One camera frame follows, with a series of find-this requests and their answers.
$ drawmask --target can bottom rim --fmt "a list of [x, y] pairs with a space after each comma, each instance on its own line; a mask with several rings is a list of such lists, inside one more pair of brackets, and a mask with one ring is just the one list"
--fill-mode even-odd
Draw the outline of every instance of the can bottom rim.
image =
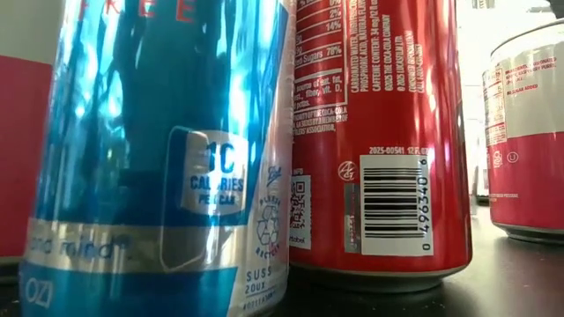
[[564, 245], [564, 230], [535, 228], [521, 225], [504, 225], [493, 222], [514, 240], [534, 243]]
[[446, 276], [463, 270], [468, 265], [458, 268], [431, 272], [358, 272], [337, 269], [316, 268], [308, 265], [291, 263], [290, 279], [308, 280], [312, 284], [349, 291], [376, 293], [406, 293], [432, 289], [442, 283]]

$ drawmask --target label panel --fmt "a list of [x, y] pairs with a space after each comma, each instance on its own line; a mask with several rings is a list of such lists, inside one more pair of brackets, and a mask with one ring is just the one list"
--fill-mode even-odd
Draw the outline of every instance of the label panel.
[[311, 177], [292, 177], [290, 246], [311, 249]]
[[362, 253], [433, 255], [427, 156], [360, 157]]

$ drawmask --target white and red can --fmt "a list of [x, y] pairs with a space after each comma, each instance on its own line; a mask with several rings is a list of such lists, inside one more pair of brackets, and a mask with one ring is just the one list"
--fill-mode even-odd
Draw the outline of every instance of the white and red can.
[[0, 283], [24, 252], [62, 1], [0, 1]]
[[471, 228], [455, 1], [298, 1], [297, 21], [295, 274], [415, 291], [463, 269]]
[[564, 19], [502, 43], [484, 73], [491, 216], [513, 238], [564, 242]]

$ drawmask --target aluminum can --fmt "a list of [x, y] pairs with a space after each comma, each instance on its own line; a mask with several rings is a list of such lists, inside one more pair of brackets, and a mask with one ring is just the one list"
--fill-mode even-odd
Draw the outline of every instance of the aluminum can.
[[62, 2], [0, 3], [0, 284], [16, 283], [40, 169]]
[[291, 1], [66, 1], [23, 316], [248, 316], [284, 296]]
[[564, 19], [502, 43], [484, 73], [491, 217], [509, 237], [564, 241]]
[[296, 274], [437, 285], [471, 260], [454, 1], [302, 1], [296, 18]]

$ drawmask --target blue can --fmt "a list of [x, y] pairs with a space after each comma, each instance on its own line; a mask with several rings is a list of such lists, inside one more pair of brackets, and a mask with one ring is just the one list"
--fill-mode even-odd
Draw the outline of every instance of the blue can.
[[248, 316], [284, 296], [292, 0], [67, 0], [24, 317]]

